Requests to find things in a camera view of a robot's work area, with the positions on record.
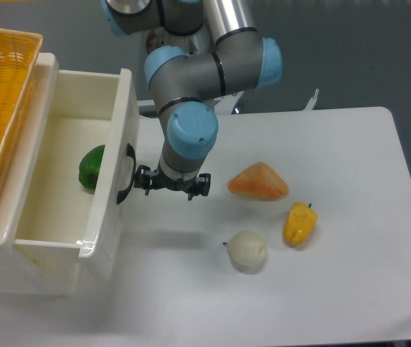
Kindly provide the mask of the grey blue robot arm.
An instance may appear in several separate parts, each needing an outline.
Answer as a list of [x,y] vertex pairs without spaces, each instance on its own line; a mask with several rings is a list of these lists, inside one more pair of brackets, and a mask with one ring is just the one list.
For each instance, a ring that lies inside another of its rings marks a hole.
[[163,29],[144,75],[164,143],[156,169],[134,166],[130,188],[206,196],[211,176],[201,167],[217,139],[209,102],[276,83],[282,75],[277,42],[262,37],[246,1],[103,1],[114,33]]

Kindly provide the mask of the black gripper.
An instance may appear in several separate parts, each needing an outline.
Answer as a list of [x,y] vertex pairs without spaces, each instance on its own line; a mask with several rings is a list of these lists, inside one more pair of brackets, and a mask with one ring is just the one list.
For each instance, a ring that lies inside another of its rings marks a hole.
[[191,179],[172,179],[160,168],[152,170],[149,166],[140,165],[135,173],[134,188],[142,189],[146,196],[151,190],[168,189],[174,192],[187,192],[188,200],[194,197],[209,195],[211,174],[201,173]]

